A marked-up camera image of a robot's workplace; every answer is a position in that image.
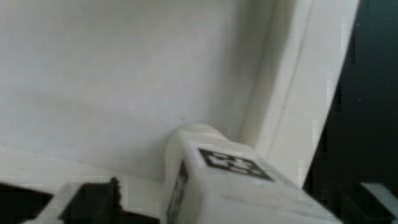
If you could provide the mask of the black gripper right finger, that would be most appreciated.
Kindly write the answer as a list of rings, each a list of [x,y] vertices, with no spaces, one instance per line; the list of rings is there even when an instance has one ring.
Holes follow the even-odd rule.
[[[362,183],[362,187],[394,217],[390,224],[398,224],[398,196],[380,183]]]

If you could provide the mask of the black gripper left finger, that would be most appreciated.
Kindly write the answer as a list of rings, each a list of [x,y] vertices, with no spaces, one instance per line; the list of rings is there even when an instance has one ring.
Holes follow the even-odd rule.
[[[120,216],[120,184],[111,177],[106,182],[67,183],[21,224],[119,224]]]

